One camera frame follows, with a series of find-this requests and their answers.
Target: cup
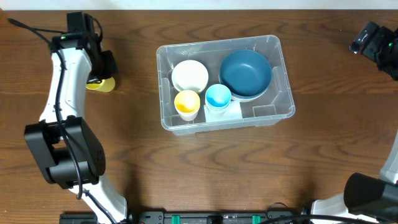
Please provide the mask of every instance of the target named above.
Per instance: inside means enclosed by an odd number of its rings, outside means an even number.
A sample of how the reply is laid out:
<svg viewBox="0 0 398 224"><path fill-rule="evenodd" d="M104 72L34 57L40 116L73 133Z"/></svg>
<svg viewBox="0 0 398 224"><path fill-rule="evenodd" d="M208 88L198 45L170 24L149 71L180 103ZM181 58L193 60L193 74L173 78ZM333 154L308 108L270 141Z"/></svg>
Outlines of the cup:
<svg viewBox="0 0 398 224"><path fill-rule="evenodd" d="M222 113L228 109L232 94L227 86L214 84L209 87L205 95L205 104L211 113Z"/></svg>
<svg viewBox="0 0 398 224"><path fill-rule="evenodd" d="M114 78L108 78L105 80L102 80L101 83L91 83L91 84L87 84L86 88L88 90L95 90L95 91L102 91L102 92L110 92L113 90L115 86L115 82L114 82Z"/></svg>
<svg viewBox="0 0 398 224"><path fill-rule="evenodd" d="M174 107L184 121L193 121L200 108L199 95L192 90L183 90L175 96Z"/></svg>
<svg viewBox="0 0 398 224"><path fill-rule="evenodd" d="M195 60L185 60L172 72L172 83L176 90L192 90L200 94L207 86L209 73L206 67Z"/></svg>

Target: blue cup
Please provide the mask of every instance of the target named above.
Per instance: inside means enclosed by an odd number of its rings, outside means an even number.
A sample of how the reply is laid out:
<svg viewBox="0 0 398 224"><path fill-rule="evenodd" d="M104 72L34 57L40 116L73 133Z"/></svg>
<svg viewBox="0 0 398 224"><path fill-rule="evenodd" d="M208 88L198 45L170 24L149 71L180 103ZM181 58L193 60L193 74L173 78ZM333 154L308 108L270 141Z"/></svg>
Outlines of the blue cup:
<svg viewBox="0 0 398 224"><path fill-rule="evenodd" d="M231 99L231 91L227 86L222 84L214 84L210 86L205 95L205 103L207 108L216 113L226 111Z"/></svg>

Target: green tape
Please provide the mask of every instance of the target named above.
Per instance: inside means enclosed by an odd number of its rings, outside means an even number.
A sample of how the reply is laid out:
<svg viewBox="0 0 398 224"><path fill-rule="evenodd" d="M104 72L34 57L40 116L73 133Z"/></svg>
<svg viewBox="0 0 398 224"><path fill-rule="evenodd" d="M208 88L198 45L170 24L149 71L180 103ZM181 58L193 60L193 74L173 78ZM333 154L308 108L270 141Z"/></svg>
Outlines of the green tape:
<svg viewBox="0 0 398 224"><path fill-rule="evenodd" d="M180 216L179 215L172 216L172 224L180 224Z"/></svg>
<svg viewBox="0 0 398 224"><path fill-rule="evenodd" d="M259 224L261 222L261 217L259 215L253 215L253 224Z"/></svg>

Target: plastic bin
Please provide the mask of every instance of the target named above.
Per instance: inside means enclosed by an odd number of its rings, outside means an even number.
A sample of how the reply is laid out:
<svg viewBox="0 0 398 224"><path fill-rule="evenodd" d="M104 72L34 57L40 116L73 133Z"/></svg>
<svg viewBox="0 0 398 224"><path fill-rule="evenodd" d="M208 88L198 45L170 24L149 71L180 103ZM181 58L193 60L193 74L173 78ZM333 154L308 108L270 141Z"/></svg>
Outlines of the plastic bin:
<svg viewBox="0 0 398 224"><path fill-rule="evenodd" d="M254 101L240 102L242 118L206 122L203 109L206 90L212 84L219 83L218 73L224 58L240 49L255 50L268 59L272 68L271 84L266 92ZM165 45L159 47L156 56L162 126L176 135L247 126L269 126L295 113L282 47L280 40L274 35ZM174 66L188 59L201 62L209 72L208 85L200 94L201 108L198 116L190 122L184 121L175 110L174 98L178 91L171 81Z"/></svg>

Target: wooden table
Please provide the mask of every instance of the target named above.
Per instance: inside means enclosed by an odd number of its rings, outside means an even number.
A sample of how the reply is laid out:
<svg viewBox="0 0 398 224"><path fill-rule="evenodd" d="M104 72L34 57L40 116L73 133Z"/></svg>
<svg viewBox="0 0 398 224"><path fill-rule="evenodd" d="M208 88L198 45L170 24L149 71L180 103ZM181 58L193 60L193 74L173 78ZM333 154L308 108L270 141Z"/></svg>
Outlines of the wooden table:
<svg viewBox="0 0 398 224"><path fill-rule="evenodd" d="M24 141L50 88L47 45L34 27L66 30L64 11L5 12L0 23L0 223L57 223L83 201L44 181ZM106 173L132 209L265 210L342 192L354 172L377 177L398 127L398 82L348 46L368 21L395 30L398 11L91 11L120 73L87 91L85 118ZM160 125L156 49L275 34L296 105L263 128L175 136Z"/></svg>

